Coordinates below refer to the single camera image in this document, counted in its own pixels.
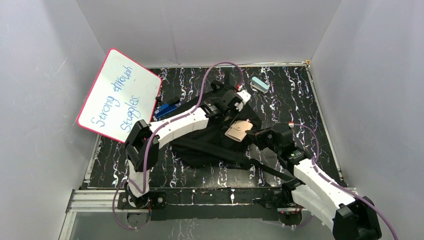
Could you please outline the black student backpack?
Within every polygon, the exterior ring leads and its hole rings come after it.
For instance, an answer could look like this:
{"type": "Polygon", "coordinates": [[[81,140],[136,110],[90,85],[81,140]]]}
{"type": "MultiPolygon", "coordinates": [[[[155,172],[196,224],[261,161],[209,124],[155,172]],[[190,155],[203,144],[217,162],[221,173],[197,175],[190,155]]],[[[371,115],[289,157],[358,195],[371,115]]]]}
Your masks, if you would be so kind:
{"type": "MultiPolygon", "coordinates": [[[[204,93],[202,99],[221,97],[226,91],[236,88],[229,83],[229,77],[224,77],[224,82],[214,80],[210,84],[212,90],[204,93]]],[[[230,113],[208,124],[205,129],[196,130],[170,142],[172,149],[177,153],[185,165],[192,168],[203,168],[208,165],[227,164],[231,169],[249,170],[251,167],[278,177],[283,180],[288,173],[277,171],[262,164],[255,158],[245,155],[250,145],[255,145],[249,137],[242,142],[234,141],[225,132],[235,121],[249,121],[253,124],[251,130],[262,130],[262,121],[247,104],[239,113],[230,113]]]]}

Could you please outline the beige snap wallet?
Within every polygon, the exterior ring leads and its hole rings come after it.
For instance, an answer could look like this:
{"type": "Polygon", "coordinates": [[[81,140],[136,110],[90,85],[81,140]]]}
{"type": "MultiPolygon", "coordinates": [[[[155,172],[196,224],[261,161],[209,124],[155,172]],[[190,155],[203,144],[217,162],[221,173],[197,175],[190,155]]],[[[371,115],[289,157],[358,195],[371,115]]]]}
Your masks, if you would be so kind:
{"type": "Polygon", "coordinates": [[[250,131],[252,128],[253,124],[250,121],[237,120],[230,125],[224,135],[236,142],[242,142],[247,136],[246,131],[250,131]]]}

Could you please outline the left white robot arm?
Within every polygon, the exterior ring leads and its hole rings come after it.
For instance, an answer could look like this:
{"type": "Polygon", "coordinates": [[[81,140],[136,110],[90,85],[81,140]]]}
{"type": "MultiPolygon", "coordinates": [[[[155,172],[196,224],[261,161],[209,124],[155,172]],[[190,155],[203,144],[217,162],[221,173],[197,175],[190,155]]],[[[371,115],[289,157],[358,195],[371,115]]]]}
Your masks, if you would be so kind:
{"type": "Polygon", "coordinates": [[[213,120],[239,113],[247,106],[247,90],[228,90],[222,97],[199,98],[195,106],[160,121],[139,120],[130,131],[124,149],[129,165],[125,182],[130,202],[137,208],[149,203],[150,170],[158,161],[159,150],[169,142],[191,132],[205,129],[213,120]]]}

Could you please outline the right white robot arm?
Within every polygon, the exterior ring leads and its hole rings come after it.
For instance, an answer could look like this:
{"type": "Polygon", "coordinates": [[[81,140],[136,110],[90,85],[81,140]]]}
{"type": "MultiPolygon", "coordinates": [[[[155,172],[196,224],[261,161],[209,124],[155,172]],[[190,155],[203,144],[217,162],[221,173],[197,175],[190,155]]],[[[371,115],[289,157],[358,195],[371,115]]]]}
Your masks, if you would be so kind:
{"type": "Polygon", "coordinates": [[[382,231],[372,201],[354,197],[321,170],[311,155],[295,143],[294,126],[290,122],[287,126],[276,124],[246,131],[260,150],[272,150],[288,171],[282,177],[282,202],[309,210],[336,240],[379,240],[382,231]]]}

